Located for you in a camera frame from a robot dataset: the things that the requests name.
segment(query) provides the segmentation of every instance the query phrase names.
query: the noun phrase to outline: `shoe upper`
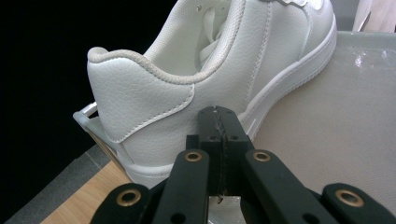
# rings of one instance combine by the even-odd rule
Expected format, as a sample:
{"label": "shoe upper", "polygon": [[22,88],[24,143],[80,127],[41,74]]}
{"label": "shoe upper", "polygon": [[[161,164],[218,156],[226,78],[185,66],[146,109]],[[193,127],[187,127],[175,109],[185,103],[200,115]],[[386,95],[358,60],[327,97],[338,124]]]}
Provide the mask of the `shoe upper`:
{"label": "shoe upper", "polygon": [[179,0],[144,55],[91,49],[99,118],[128,175],[149,187],[158,180],[148,178],[167,176],[202,108],[228,107],[244,122],[249,104],[318,48],[333,20],[329,0]]}

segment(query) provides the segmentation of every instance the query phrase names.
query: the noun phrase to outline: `shoelace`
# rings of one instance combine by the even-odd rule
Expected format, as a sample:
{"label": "shoelace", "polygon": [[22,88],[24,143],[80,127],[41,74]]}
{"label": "shoelace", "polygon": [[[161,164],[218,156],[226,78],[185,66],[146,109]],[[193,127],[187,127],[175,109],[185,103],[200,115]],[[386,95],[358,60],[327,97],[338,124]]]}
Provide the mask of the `shoelace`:
{"label": "shoelace", "polygon": [[204,15],[204,30],[210,44],[205,48],[203,48],[200,52],[200,61],[202,67],[205,66],[207,59],[210,57],[210,55],[213,53],[216,46],[218,45],[219,39],[224,29],[225,22],[221,24],[218,33],[216,34],[215,37],[213,37],[214,36],[213,33],[215,32],[216,29],[215,18],[216,18],[216,10],[212,7]]}

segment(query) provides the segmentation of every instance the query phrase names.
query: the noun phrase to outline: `sneaker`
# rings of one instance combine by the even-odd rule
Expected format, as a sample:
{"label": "sneaker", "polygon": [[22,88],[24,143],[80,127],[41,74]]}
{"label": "sneaker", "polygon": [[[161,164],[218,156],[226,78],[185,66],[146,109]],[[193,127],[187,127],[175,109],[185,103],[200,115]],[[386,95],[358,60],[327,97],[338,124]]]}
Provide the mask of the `sneaker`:
{"label": "sneaker", "polygon": [[197,134],[199,110],[233,110],[253,139],[335,42],[329,0],[179,0],[144,55],[93,48],[88,75],[107,140],[128,176],[151,188]]}

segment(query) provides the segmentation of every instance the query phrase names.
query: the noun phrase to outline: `stitching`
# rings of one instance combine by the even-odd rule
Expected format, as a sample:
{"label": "stitching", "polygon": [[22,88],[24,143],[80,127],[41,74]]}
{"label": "stitching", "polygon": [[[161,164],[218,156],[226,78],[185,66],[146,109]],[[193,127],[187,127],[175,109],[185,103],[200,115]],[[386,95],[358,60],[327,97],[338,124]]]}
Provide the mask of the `stitching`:
{"label": "stitching", "polygon": [[[289,92],[295,90],[296,88],[302,86],[303,84],[305,84],[307,81],[311,80],[312,78],[315,77],[315,75],[317,75],[319,73],[319,71],[322,71],[324,69],[324,67],[327,65],[327,63],[330,61],[330,58],[332,57],[332,55],[330,55],[329,57],[327,57],[326,59],[326,63],[324,63],[319,69],[317,69],[315,72],[311,73],[311,75],[309,77],[304,78],[302,81],[300,81],[299,83],[294,84],[293,86],[290,87],[290,89],[288,89],[287,91],[285,91],[283,94],[279,95],[278,97],[276,97],[276,99],[271,103],[271,105],[269,106],[269,108],[272,108],[274,106],[274,104],[276,104],[277,101],[279,101],[282,97],[284,97],[285,95],[287,95]],[[264,114],[264,117],[266,117],[266,115],[268,114],[269,110],[267,110]],[[259,131],[260,127],[262,126],[262,122],[259,123],[259,127],[256,129],[256,132],[252,135],[252,139],[254,139],[256,137],[257,132]]]}
{"label": "stitching", "polygon": [[256,110],[257,106],[259,106],[259,104],[262,102],[262,100],[265,98],[265,96],[266,96],[271,90],[273,90],[273,89],[274,89],[285,77],[290,76],[290,75],[293,74],[296,70],[300,69],[302,66],[306,65],[307,63],[311,62],[311,60],[312,60],[313,58],[315,58],[318,54],[320,54],[323,50],[325,50],[326,47],[329,46],[330,43],[332,43],[332,38],[334,37],[335,34],[336,34],[336,32],[332,32],[332,36],[330,37],[330,40],[326,43],[325,46],[323,46],[323,48],[322,48],[320,51],[318,51],[316,54],[314,54],[314,55],[312,55],[311,57],[309,57],[304,63],[302,63],[302,64],[300,64],[299,66],[295,67],[294,69],[292,69],[291,71],[289,71],[285,76],[283,76],[280,80],[278,80],[278,81],[276,82],[276,84],[275,84],[274,86],[272,86],[271,89],[268,90],[268,91],[261,97],[260,101],[259,101],[257,104],[255,104],[255,105],[253,106],[253,108],[252,108],[252,109],[250,110],[250,112],[247,114],[246,119],[250,118],[250,116],[251,116],[251,114],[253,113],[253,111]]}
{"label": "stitching", "polygon": [[133,173],[136,174],[136,175],[143,176],[143,177],[168,177],[168,176],[170,175],[170,173],[168,173],[168,174],[163,174],[163,175],[146,175],[146,174],[138,173],[138,172],[136,172],[136,171],[131,171],[131,172],[133,172]]}
{"label": "stitching", "polygon": [[120,142],[122,142],[123,140],[125,140],[127,137],[129,137],[133,132],[135,132],[135,131],[138,130],[139,128],[142,128],[142,126],[148,125],[148,124],[150,124],[152,121],[155,121],[156,118],[158,118],[158,117],[160,117],[160,116],[162,116],[162,115],[168,114],[168,113],[172,112],[173,110],[182,107],[182,106],[183,106],[184,104],[186,104],[186,102],[188,102],[188,101],[190,100],[190,98],[193,96],[194,85],[192,84],[192,85],[190,86],[190,88],[191,88],[191,89],[190,89],[190,94],[189,94],[189,96],[188,96],[184,101],[182,101],[179,105],[176,105],[175,107],[172,107],[171,109],[169,109],[169,110],[167,110],[167,111],[164,111],[164,112],[162,112],[162,113],[159,113],[159,114],[157,114],[157,115],[154,115],[153,117],[151,117],[151,118],[149,118],[149,119],[146,119],[146,120],[142,121],[141,123],[135,125],[135,126],[131,129],[131,131],[129,131],[127,134],[125,134],[125,135],[124,135],[122,138],[120,138],[120,139],[114,139],[114,138],[110,137],[110,136],[106,133],[107,137],[108,137],[108,138],[110,139],[110,141],[112,141],[112,142],[120,143]]}
{"label": "stitching", "polygon": [[306,10],[305,8],[303,8],[303,13],[305,14],[305,16],[306,16],[307,19],[308,19],[309,32],[308,32],[308,36],[306,37],[306,40],[305,40],[305,42],[304,42],[304,45],[303,45],[303,47],[302,47],[302,49],[301,49],[301,52],[300,52],[300,54],[299,54],[299,56],[298,56],[298,60],[299,60],[299,61],[300,61],[300,59],[302,59],[302,58],[304,57],[305,48],[306,48],[306,46],[307,46],[307,44],[308,44],[309,39],[311,38],[312,30],[313,30],[313,27],[314,27],[314,24],[313,24],[313,22],[312,22],[311,14],[308,12],[308,10]]}
{"label": "stitching", "polygon": [[267,14],[265,28],[264,28],[265,29],[264,38],[262,39],[262,45],[260,47],[259,57],[257,58],[257,61],[254,65],[253,73],[251,74],[250,81],[248,83],[247,94],[245,96],[246,103],[248,102],[248,98],[251,96],[251,93],[253,91],[253,80],[256,78],[256,76],[260,70],[260,65],[262,64],[262,58],[263,58],[264,52],[267,49],[267,43],[268,43],[267,40],[268,40],[268,36],[269,36],[269,30],[270,30],[270,26],[271,26],[271,17],[272,17],[272,2],[268,3],[267,8],[268,8],[268,14]]}
{"label": "stitching", "polygon": [[[145,58],[144,56],[141,57],[138,53],[133,52],[133,51],[127,51],[127,50],[115,50],[115,51],[110,51],[109,53],[106,54],[106,56],[100,57],[97,60],[91,60],[90,63],[104,63],[110,60],[114,60],[114,59],[119,59],[119,58],[125,58],[125,59],[130,59],[132,61],[134,61],[135,63],[139,64],[141,67],[143,67],[146,71],[148,71],[149,73],[151,73],[152,75],[154,75],[156,78],[167,82],[167,83],[171,83],[171,84],[181,84],[181,85],[190,85],[190,84],[194,84],[194,83],[199,83],[201,81],[204,81],[206,78],[210,77],[213,73],[215,73],[225,62],[226,58],[228,57],[230,51],[231,51],[231,47],[233,46],[233,42],[235,41],[235,38],[238,34],[239,31],[239,27],[242,21],[242,17],[245,14],[245,6],[246,6],[246,1],[241,1],[243,2],[243,6],[241,8],[242,13],[240,13],[238,19],[237,19],[237,24],[236,24],[236,31],[233,33],[233,37],[230,41],[230,43],[227,45],[227,50],[225,50],[225,56],[221,57],[222,60],[220,62],[220,64],[218,66],[213,67],[211,70],[209,70],[208,72],[202,73],[199,72],[197,74],[195,74],[195,76],[189,76],[189,77],[179,77],[176,75],[172,75],[169,73],[164,72],[163,70],[161,70],[160,68],[156,67],[156,66],[147,66],[148,64],[150,64],[149,60],[147,58]],[[115,54],[115,52],[117,53],[121,53],[123,54],[121,57],[118,58],[109,58],[111,57],[112,54]]]}

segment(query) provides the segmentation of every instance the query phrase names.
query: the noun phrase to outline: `black background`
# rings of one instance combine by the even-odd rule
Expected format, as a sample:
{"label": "black background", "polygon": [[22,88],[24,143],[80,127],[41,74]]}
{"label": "black background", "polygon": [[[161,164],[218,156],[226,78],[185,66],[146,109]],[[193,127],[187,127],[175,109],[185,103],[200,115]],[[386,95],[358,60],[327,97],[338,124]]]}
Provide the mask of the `black background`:
{"label": "black background", "polygon": [[9,2],[0,6],[0,222],[94,145],[72,117],[94,101],[88,50],[144,53],[176,0]]}

